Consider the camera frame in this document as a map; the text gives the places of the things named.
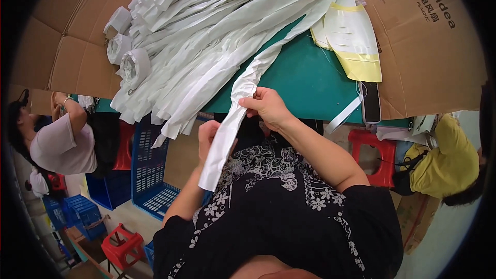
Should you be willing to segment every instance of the blue plastic basket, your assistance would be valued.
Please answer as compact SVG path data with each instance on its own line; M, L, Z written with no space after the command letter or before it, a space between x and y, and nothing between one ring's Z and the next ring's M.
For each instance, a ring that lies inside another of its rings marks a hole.
M131 171L112 170L103 179L86 174L91 199L98 205L114 210L131 199Z
M76 195L65 198L64 203L67 204L68 221L71 222L71 225L76 226L81 234L89 241L92 241L107 231L103 222L93 228L87 228L90 224L102 219L102 215L98 210L98 206L86 197Z
M155 255L153 254L153 240L145 246L145 255L148 259L148 263L153 270L153 261L155 260Z
M43 196L43 204L45 205L46 214L55 228L59 230L67 225L64 212L62 211L62 206L60 203L48 196Z
M131 162L131 201L158 220L164 219L165 212L180 192L180 189L164 182L169 139L159 148L150 148L161 129L161 125L150 123L150 114L143 117L134 133ZM211 196L212 192L205 193L203 205Z

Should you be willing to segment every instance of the yellow tape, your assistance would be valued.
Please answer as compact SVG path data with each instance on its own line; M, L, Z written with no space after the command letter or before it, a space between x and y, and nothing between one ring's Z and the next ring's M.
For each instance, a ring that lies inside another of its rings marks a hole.
M331 3L331 8L334 8L336 10L350 11L350 12L358 12L358 11L365 9L362 4L355 6L355 7L345 7L345 6L338 5L335 2Z
M356 54L334 51L343 70L352 80L382 82L381 65L378 54Z

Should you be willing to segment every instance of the red plastic stool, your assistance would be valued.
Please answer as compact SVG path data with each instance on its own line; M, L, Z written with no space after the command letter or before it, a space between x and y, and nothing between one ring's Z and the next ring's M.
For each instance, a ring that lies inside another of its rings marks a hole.
M136 127L127 124L126 122L119 121L121 127L121 143L119 145L119 152L114 164L115 171L130 171L131 170L131 136L134 134Z
M65 185L64 175L61 175L58 173L57 176L58 177L55 177L51 173L48 174L48 178L49 178L50 182L52 183L52 189L54 191L66 190L67 186Z
M115 234L117 246L110 243L110 237ZM126 237L127 240L120 239L119 234ZM124 270L131 267L134 263L145 256L145 251L141 248L143 237L138 233L130 233L122 227L122 223L110 233L102 243L102 250L110 262L115 264L120 269ZM126 257L130 255L134 260L127 262Z
M348 141L353 145L352 156L356 163L358 163L358 159L360 158L361 145L369 145L377 148L381 153L382 162L375 174L367 175L369 182L375 186L394 187L392 176L394 174L396 142L386 139L379 141L376 135L363 129L352 130L348 135Z

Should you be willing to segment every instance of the green work table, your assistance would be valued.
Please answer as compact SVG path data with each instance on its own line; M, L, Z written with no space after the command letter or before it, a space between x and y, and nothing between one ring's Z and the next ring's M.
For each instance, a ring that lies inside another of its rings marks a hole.
M289 24L266 42L202 109L203 112L228 113L231 90L239 75L264 49L284 38L299 22ZM310 31L298 35L282 47L282 51L258 84L275 89L288 109L298 118L331 121L357 97L356 82L347 78L332 51L316 46ZM109 99L100 99L96 111L115 112ZM362 110L354 110L347 123L363 124ZM383 126L408 127L409 119L381 121Z

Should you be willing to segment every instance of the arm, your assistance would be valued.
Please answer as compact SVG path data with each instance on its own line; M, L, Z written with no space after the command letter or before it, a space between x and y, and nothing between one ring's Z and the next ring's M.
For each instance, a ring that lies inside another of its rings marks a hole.
M202 206L201 202L203 200L205 190L198 186L202 169L203 167L198 166L195 170L193 170L193 173L191 173L186 185L179 192L169 209L165 212L162 227L164 227L170 217L175 215L180 216L184 220L191 220L195 211Z
M195 211L202 206L201 202L205 190L198 186L198 181L200 180L203 164L205 164L208 151L210 150L210 146L219 126L220 123L217 121L208 121L198 128L198 167L195 168L184 188L179 192L176 199L165 212L162 227L165 226L165 223L169 218L175 215L180 216L184 220L191 220Z
M63 106L64 109L69 114L69 120L71 122L72 134L77 135L81 129L83 129L86 124L86 111L79 105L79 103L73 101L72 99L67 99L67 96L62 92L57 92L55 95L55 101L59 106Z
M470 142L459 122L449 114L443 115L436 126L436 139L439 150L444 155L464 149Z
M356 184L370 185L353 157L295 118L275 90L258 87L253 98L242 98L239 104L248 109L248 117L260 115L269 129L288 140L338 192Z

